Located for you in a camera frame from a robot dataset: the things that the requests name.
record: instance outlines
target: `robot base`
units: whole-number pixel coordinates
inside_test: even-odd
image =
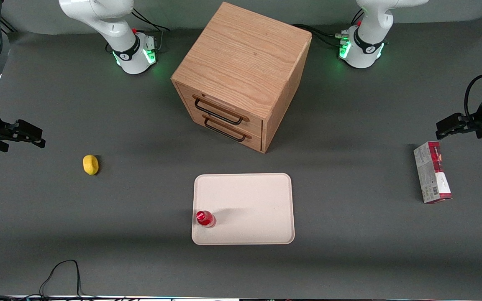
[[[144,33],[136,33],[136,36],[140,40],[140,49],[133,55],[131,60],[124,61],[113,53],[116,63],[127,74],[141,74],[155,64],[157,60],[154,37],[146,36]]]
[[[356,44],[354,38],[352,38],[354,31],[357,28],[357,25],[353,25],[348,29],[342,30],[342,35],[346,35],[348,38],[347,40],[342,40],[345,42],[345,44],[343,44],[340,48],[339,57],[352,67],[363,69],[373,65],[373,63],[375,63],[375,61],[380,57],[384,43],[379,47],[379,49],[375,49],[375,47],[373,47],[373,53],[365,54],[362,48]]]

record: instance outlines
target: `red bottle cap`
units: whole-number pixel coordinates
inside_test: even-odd
[[[197,222],[201,225],[209,225],[214,219],[213,214],[209,211],[204,210],[197,212]]]

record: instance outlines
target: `gray table surface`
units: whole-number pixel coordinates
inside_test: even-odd
[[[169,78],[198,34],[166,33],[137,76],[99,34],[14,38],[0,115],[41,127],[47,144],[0,153],[0,294],[34,293],[73,258],[96,295],[482,300],[482,140],[441,142],[454,199],[440,204],[422,203],[413,159],[482,74],[482,19],[397,24],[367,70],[314,40],[265,155],[185,111]],[[83,172],[86,154],[101,156],[99,175]],[[191,241],[195,177],[273,172],[292,178],[293,243]],[[47,293],[74,282],[62,266]]]

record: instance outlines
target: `cabinet top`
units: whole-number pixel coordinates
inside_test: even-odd
[[[311,38],[223,2],[172,80],[267,119]]]

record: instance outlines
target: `wooden cabinet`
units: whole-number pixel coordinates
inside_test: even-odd
[[[265,153],[311,40],[307,31],[223,2],[171,80],[197,124]]]

